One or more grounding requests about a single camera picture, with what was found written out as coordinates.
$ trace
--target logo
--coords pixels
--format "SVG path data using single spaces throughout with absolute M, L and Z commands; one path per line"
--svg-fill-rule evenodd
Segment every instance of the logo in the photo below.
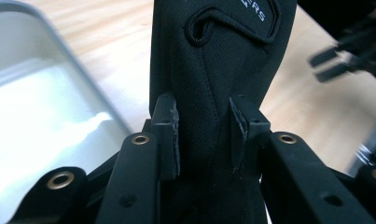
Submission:
M 245 7 L 252 8 L 257 13 L 261 21 L 264 21 L 266 15 L 260 10 L 258 3 L 254 0 L 241 0 Z

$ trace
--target black glove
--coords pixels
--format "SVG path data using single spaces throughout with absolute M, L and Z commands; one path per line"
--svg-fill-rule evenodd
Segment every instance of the black glove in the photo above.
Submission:
M 296 0 L 155 0 L 150 113 L 173 91 L 181 175 L 161 183 L 161 223 L 263 223 L 256 165 L 233 172 L 229 98 L 260 106 L 285 53 Z

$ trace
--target wooden surface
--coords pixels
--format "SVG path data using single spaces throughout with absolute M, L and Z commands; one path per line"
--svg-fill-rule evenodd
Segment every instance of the wooden surface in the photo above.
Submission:
M 133 131 L 148 118 L 153 0 L 30 0 L 75 53 Z M 376 80 L 348 75 L 318 83 L 308 58 L 333 43 L 298 9 L 283 64 L 261 107 L 273 131 L 303 137 L 345 170 L 376 121 Z

